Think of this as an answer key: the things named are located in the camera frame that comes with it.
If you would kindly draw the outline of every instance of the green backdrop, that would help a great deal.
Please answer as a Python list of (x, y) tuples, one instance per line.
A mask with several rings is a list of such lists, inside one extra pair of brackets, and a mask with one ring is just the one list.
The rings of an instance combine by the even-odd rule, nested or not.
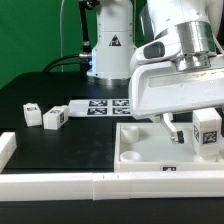
[[(62, 0), (0, 1), (0, 88), (17, 75), (41, 71), (60, 57), (60, 8)], [(138, 14), (146, 0), (137, 0), (136, 44), (142, 41)], [(64, 6), (64, 54), (82, 47), (78, 0)], [(96, 43), (95, 12), (87, 11), (91, 43)], [(65, 70), (78, 70), (77, 66)]]

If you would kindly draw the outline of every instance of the black label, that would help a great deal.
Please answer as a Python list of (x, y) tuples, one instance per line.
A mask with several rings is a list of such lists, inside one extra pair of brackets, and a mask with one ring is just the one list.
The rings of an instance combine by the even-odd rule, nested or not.
[(114, 46), (114, 47), (120, 47), (121, 43), (117, 37), (117, 35), (114, 35), (112, 41), (110, 42), (109, 46)]
[(163, 171), (177, 171), (176, 166), (164, 166)]

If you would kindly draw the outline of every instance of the robot logo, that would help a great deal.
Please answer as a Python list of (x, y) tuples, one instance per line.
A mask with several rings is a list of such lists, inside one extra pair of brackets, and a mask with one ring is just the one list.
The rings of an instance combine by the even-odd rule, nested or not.
[(115, 34), (112, 41), (110, 42), (110, 45), (109, 46), (115, 46), (115, 47), (120, 47), (121, 46), (121, 43), (117, 37), (117, 35)]

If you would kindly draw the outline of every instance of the black cable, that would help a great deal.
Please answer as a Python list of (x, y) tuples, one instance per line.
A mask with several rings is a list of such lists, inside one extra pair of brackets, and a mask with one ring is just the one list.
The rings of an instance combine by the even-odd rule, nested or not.
[(72, 55), (67, 55), (67, 56), (58, 58), (58, 59), (52, 61), (50, 64), (48, 64), (48, 65), (43, 69), (42, 72), (46, 72), (49, 68), (51, 68), (51, 66), (57, 64), (58, 62), (65, 61), (65, 60), (68, 60), (68, 59), (71, 59), (71, 58), (78, 58), (78, 57), (79, 57), (78, 54), (72, 54)]
[(59, 67), (59, 66), (63, 66), (63, 65), (79, 65), (79, 64), (80, 64), (80, 62), (59, 63), (59, 64), (52, 65), (45, 72), (50, 72), (53, 68), (56, 68), (56, 67)]
[(80, 11), (80, 16), (81, 16), (83, 42), (89, 42), (89, 33), (88, 33), (88, 25), (87, 25), (84, 1), (79, 1), (79, 11)]

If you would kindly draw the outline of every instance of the small white block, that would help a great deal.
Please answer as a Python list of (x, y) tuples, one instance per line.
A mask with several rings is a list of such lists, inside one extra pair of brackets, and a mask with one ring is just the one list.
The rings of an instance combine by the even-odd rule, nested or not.
[(23, 110), (28, 127), (42, 125), (41, 111), (36, 103), (23, 105)]
[(193, 111), (193, 145), (198, 156), (219, 154), (222, 118), (215, 108)]
[(53, 107), (43, 116), (44, 129), (58, 130), (68, 120), (69, 107)]
[(0, 173), (15, 151), (16, 138), (14, 132), (4, 132), (0, 137)]

